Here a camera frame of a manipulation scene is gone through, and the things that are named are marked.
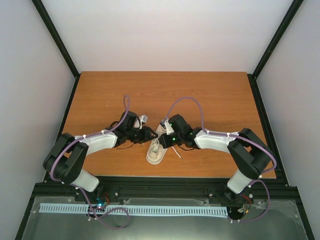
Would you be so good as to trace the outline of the white lace sneaker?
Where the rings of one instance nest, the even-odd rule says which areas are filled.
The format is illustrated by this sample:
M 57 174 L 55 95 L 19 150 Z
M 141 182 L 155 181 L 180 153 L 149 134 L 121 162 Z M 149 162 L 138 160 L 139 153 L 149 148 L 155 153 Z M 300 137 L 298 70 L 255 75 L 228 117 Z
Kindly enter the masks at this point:
M 167 150 L 167 148 L 163 148 L 160 144 L 159 138 L 155 138 L 150 143 L 146 154 L 146 160 L 152 165 L 157 165 L 163 160 Z

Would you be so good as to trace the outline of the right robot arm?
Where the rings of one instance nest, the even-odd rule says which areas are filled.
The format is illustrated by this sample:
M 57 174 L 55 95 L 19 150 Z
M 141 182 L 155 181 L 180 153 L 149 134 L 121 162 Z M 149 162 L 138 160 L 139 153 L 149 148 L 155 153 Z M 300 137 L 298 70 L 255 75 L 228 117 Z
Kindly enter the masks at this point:
M 235 194 L 240 194 L 245 187 L 259 180 L 268 171 L 266 167 L 270 162 L 273 166 L 269 170 L 277 166 L 272 151 L 249 128 L 231 133 L 192 128 L 179 114 L 164 119 L 160 125 L 165 133 L 159 136 L 158 141 L 164 149 L 184 145 L 190 149 L 230 154 L 237 170 L 227 182 L 227 187 Z

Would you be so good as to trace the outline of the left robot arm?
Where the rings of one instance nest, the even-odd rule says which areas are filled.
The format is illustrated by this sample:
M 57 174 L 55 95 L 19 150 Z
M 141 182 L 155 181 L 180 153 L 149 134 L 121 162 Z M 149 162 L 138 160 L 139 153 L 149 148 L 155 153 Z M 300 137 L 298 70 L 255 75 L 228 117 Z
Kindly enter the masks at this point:
M 92 201 L 103 198 L 104 188 L 99 179 L 83 169 L 88 155 L 107 149 L 117 148 L 127 141 L 144 144 L 158 137 L 146 126 L 148 117 L 125 111 L 119 121 L 96 133 L 73 136 L 62 134 L 43 162 L 43 168 L 53 181 L 82 188 Z

